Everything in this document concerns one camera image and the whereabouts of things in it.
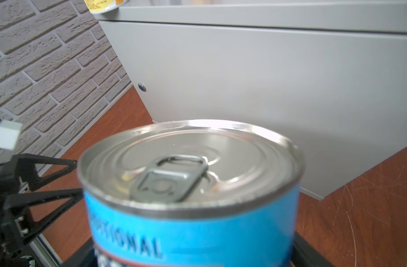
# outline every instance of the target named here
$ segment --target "tin can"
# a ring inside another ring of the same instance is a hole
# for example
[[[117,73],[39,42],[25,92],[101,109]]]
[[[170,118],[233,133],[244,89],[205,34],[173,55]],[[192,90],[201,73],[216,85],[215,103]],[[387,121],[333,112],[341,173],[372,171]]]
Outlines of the tin can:
[[[110,136],[78,163],[99,266],[289,264],[303,169],[289,139],[246,123]]]
[[[92,14],[101,14],[120,7],[128,0],[85,0],[85,4]]]

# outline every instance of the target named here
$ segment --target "orange wooden surface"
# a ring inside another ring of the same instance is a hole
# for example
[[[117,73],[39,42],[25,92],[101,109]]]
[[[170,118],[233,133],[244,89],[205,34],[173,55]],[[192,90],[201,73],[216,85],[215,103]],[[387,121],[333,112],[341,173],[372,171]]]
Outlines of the orange wooden surface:
[[[99,140],[150,123],[150,115],[132,88],[63,158],[78,159]],[[73,172],[44,190],[79,186]],[[39,206],[33,215],[42,217],[56,206]],[[338,267],[407,267],[407,148],[322,201],[300,194],[297,231]],[[44,235],[62,260],[72,255],[91,236],[83,200]]]
[[[407,267],[407,147],[322,201],[301,194],[296,229],[335,266]]]

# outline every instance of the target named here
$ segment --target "brick wall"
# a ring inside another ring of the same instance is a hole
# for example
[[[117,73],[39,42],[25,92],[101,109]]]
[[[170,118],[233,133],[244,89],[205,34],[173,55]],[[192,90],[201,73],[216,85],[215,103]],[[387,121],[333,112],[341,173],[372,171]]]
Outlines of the brick wall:
[[[0,0],[0,118],[24,125],[15,153],[60,156],[129,87],[84,0]]]

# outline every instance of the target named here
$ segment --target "metal screw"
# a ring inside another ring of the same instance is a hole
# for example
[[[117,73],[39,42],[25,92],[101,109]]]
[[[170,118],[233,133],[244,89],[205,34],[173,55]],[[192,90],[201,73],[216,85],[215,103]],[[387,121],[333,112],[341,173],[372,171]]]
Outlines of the metal screw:
[[[146,92],[147,89],[142,83],[138,83],[138,88],[140,88],[141,91]]]

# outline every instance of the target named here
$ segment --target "black metal frame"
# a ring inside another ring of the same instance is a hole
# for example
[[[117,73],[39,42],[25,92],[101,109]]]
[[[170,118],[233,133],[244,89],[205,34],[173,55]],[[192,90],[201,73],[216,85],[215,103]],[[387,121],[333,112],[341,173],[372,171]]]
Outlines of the black metal frame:
[[[44,177],[38,175],[36,164],[65,165],[66,167]],[[81,188],[18,194],[21,182],[27,182],[30,191],[37,190],[53,180],[69,174],[77,161],[37,156],[14,155],[11,161],[0,164],[0,251],[1,258],[14,257],[21,248],[33,241],[60,215],[83,198]],[[30,207],[55,200],[70,198],[40,221],[34,221]]]

